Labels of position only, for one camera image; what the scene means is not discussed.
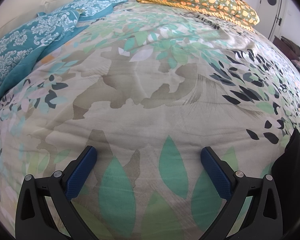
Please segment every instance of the bed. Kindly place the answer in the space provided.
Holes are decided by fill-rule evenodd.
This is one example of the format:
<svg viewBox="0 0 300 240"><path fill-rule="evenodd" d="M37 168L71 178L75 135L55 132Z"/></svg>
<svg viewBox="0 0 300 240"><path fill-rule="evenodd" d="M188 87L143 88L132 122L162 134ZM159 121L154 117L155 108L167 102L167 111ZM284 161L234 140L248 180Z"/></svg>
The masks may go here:
<svg viewBox="0 0 300 240"><path fill-rule="evenodd" d="M129 0L0 100L0 221L14 235L26 174L50 176L90 145L97 164L72 203L98 238L198 239L225 203L201 149L263 177L294 128L300 74L265 37ZM247 198L232 233L248 206Z"/></svg>

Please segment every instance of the orange leaf print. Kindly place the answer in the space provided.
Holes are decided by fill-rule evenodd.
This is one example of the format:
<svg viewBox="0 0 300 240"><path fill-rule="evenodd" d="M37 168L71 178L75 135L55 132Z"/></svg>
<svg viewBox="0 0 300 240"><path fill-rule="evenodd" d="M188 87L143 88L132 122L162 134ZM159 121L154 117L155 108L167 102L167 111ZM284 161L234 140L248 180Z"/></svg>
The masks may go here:
<svg viewBox="0 0 300 240"><path fill-rule="evenodd" d="M209 0L209 3L215 3L216 0Z"/></svg>

